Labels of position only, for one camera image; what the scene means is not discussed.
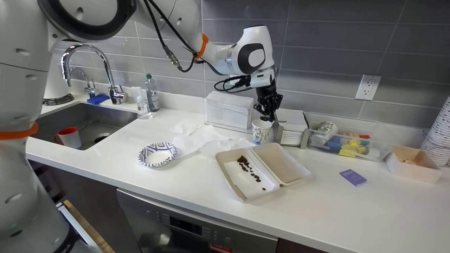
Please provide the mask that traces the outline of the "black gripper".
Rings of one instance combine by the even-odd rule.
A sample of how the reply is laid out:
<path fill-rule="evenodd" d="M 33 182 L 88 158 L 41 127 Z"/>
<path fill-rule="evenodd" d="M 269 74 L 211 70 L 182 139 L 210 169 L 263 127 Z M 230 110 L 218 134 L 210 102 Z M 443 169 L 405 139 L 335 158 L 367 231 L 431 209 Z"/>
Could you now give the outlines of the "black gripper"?
<path fill-rule="evenodd" d="M 256 88 L 258 101 L 253 105 L 259 110 L 260 119 L 275 122 L 277 120 L 277 109 L 282 105 L 283 95 L 277 92 L 276 79 L 269 85 Z"/>

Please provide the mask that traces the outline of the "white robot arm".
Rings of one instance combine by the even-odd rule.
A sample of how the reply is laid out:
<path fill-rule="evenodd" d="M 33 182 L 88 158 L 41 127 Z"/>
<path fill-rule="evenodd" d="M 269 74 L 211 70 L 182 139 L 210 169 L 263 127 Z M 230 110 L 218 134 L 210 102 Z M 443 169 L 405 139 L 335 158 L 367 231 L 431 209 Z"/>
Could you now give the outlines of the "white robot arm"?
<path fill-rule="evenodd" d="M 200 0 L 0 0 L 0 253 L 88 253 L 58 210 L 27 158 L 27 140 L 38 131 L 52 47 L 62 54 L 62 74 L 79 49 L 117 36 L 135 20 L 156 32 L 170 30 L 194 63 L 258 91 L 255 108 L 276 117 L 283 95 L 276 91 L 270 29 L 251 25 L 230 44 L 203 32 Z"/>

